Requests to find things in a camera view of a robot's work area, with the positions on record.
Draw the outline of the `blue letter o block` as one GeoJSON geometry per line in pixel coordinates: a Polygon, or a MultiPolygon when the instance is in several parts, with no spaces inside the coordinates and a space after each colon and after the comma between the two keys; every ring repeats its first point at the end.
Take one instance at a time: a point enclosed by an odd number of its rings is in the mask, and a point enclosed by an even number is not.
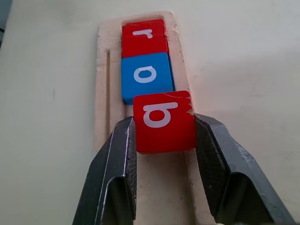
{"type": "Polygon", "coordinates": [[[121,60],[121,95],[127,105],[132,105],[138,95],[173,90],[173,75],[167,53],[145,54],[121,60]]]}

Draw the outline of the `red letter r block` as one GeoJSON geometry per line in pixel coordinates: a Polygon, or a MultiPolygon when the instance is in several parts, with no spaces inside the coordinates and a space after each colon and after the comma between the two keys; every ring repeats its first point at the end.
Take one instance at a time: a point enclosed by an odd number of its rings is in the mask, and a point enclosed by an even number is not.
{"type": "Polygon", "coordinates": [[[132,22],[122,26],[122,57],[168,53],[163,19],[132,22]]]}

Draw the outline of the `light wooden letter tray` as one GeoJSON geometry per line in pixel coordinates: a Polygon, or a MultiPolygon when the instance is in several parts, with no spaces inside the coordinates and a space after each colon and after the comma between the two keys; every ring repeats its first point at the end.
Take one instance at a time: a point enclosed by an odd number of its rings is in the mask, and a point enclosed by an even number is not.
{"type": "MultiPolygon", "coordinates": [[[[94,149],[114,125],[133,115],[121,96],[121,33],[127,23],[163,19],[176,90],[191,91],[173,12],[164,10],[107,20],[97,39],[94,149]]],[[[137,154],[134,225],[215,225],[205,196],[195,150],[137,154]]]]}

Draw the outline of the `red letter b block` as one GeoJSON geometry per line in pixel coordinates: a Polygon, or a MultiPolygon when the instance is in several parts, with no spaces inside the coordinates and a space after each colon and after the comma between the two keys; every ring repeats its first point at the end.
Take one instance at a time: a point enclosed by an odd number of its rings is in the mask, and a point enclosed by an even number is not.
{"type": "Polygon", "coordinates": [[[139,153],[185,151],[196,147],[195,119],[188,91],[136,96],[133,113],[139,153]]]}

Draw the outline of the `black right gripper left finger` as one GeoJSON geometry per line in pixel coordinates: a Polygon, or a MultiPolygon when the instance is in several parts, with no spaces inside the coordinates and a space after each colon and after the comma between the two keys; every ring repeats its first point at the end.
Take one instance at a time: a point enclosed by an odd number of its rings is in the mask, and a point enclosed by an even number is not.
{"type": "Polygon", "coordinates": [[[135,122],[127,117],[92,160],[72,225],[133,225],[136,194],[135,122]]]}

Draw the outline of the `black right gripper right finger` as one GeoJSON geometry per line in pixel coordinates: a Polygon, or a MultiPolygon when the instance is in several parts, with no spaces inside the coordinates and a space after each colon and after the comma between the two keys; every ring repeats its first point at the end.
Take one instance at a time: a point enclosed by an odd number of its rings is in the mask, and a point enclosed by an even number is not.
{"type": "Polygon", "coordinates": [[[296,225],[254,157],[215,118],[194,114],[210,213],[223,225],[296,225]]]}

